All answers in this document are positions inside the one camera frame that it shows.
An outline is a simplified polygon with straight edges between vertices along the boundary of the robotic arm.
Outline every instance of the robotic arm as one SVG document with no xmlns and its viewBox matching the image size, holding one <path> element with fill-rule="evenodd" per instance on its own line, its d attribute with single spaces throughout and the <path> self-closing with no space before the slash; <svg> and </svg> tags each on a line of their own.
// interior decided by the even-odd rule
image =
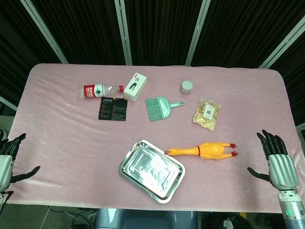
<svg viewBox="0 0 305 229">
<path fill-rule="evenodd" d="M 292 158 L 288 155 L 285 144 L 279 136 L 273 136 L 263 130 L 257 133 L 262 142 L 263 150 L 268 162 L 269 175 L 255 172 L 248 167 L 248 171 L 255 176 L 270 182 L 280 191 L 278 201 L 287 229 L 305 229 L 305 210 L 297 186 L 300 184 Z"/>
<path fill-rule="evenodd" d="M 19 149 L 19 145 L 26 134 L 22 134 L 16 137 L 13 141 L 5 139 L 0 142 L 0 205 L 3 204 L 4 196 L 7 194 L 6 201 L 13 194 L 13 191 L 6 192 L 5 190 L 10 186 L 10 183 L 16 183 L 33 176 L 40 169 L 40 166 L 35 167 L 31 172 L 27 174 L 20 174 L 13 176 L 13 166 L 16 159 L 16 155 Z"/>
</svg>

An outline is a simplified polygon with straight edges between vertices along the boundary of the black curtain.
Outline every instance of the black curtain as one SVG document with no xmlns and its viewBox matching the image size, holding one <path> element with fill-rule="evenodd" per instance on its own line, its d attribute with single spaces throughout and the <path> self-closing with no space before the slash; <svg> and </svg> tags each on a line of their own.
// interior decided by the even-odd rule
<svg viewBox="0 0 305 229">
<path fill-rule="evenodd" d="M 133 65 L 184 65 L 202 0 L 125 0 Z"/>
<path fill-rule="evenodd" d="M 59 59 L 19 0 L 1 0 L 0 11 L 0 96 L 18 105 L 31 68 Z"/>
<path fill-rule="evenodd" d="M 257 68 L 304 15 L 304 0 L 212 0 L 191 65 Z"/>
<path fill-rule="evenodd" d="M 284 79 L 295 125 L 305 123 L 305 33 L 270 68 Z"/>
<path fill-rule="evenodd" d="M 124 65 L 113 0 L 32 0 L 69 63 Z"/>
</svg>

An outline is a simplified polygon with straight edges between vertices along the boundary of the plastic bag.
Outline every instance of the plastic bag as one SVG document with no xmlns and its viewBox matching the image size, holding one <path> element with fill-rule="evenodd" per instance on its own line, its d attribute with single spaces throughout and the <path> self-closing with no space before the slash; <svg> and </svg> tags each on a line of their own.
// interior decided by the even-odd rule
<svg viewBox="0 0 305 229">
<path fill-rule="evenodd" d="M 197 123 L 213 132 L 219 109 L 219 104 L 211 100 L 200 98 L 193 118 L 193 123 Z"/>
</svg>

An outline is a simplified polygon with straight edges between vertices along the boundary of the white box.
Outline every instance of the white box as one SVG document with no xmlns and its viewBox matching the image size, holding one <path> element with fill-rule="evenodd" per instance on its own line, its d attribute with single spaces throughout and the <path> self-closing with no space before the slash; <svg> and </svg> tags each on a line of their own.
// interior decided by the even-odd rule
<svg viewBox="0 0 305 229">
<path fill-rule="evenodd" d="M 124 96 L 136 102 L 146 84 L 146 76 L 135 73 L 132 79 L 129 81 L 128 85 L 125 87 Z"/>
</svg>

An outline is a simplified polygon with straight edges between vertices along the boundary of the metal pole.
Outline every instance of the metal pole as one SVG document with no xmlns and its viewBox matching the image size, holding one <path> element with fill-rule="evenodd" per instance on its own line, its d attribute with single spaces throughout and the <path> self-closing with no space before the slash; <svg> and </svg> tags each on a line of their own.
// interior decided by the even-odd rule
<svg viewBox="0 0 305 229">
<path fill-rule="evenodd" d="M 305 130 L 305 123 L 302 123 L 296 127 L 296 131 L 297 131 L 297 134 L 299 135 L 299 138 L 301 140 L 301 146 L 304 151 L 303 153 L 305 154 L 305 150 L 304 150 L 305 149 L 305 139 L 302 134 L 303 130 Z"/>
<path fill-rule="evenodd" d="M 5 104 L 6 106 L 10 107 L 14 111 L 17 111 L 17 107 L 14 104 L 10 103 L 9 101 L 7 101 L 5 98 L 3 98 L 1 96 L 0 96 L 0 102 Z"/>
<path fill-rule="evenodd" d="M 186 66 L 191 65 L 191 62 L 192 62 L 192 59 L 193 59 L 193 56 L 194 56 L 194 52 L 195 52 L 195 49 L 196 49 L 196 46 L 197 46 L 197 43 L 198 43 L 198 40 L 199 40 L 199 37 L 200 37 L 200 34 L 201 34 L 201 30 L 202 30 L 202 27 L 203 27 L 203 24 L 204 24 L 204 20 L 205 20 L 207 12 L 209 10 L 210 3 L 211 3 L 211 0 L 203 0 L 202 1 L 201 8 L 200 8 L 199 15 L 198 15 L 198 19 L 197 19 L 197 23 L 196 23 L 195 30 L 194 30 L 194 33 L 193 33 L 193 38 L 192 38 L 191 45 L 190 45 L 190 48 L 189 48 L 189 52 L 187 54 L 187 58 L 186 58 L 186 61 L 185 61 Z"/>
<path fill-rule="evenodd" d="M 124 0 L 114 0 L 116 15 L 118 17 L 118 23 L 120 28 L 123 52 L 126 65 L 132 65 L 132 54 L 130 50 L 128 26 L 125 11 Z"/>
<path fill-rule="evenodd" d="M 305 16 L 293 27 L 282 42 L 274 49 L 259 68 L 270 68 L 272 64 L 301 36 L 305 31 Z"/>
<path fill-rule="evenodd" d="M 26 11 L 29 13 L 30 17 L 33 19 L 39 30 L 41 31 L 44 38 L 47 40 L 57 57 L 62 63 L 68 63 L 66 57 L 64 56 L 61 48 L 53 38 L 50 30 L 48 29 L 47 25 L 44 23 L 43 19 L 39 15 L 38 11 L 36 10 L 35 6 L 33 5 L 31 0 L 20 0 L 23 4 Z"/>
</svg>

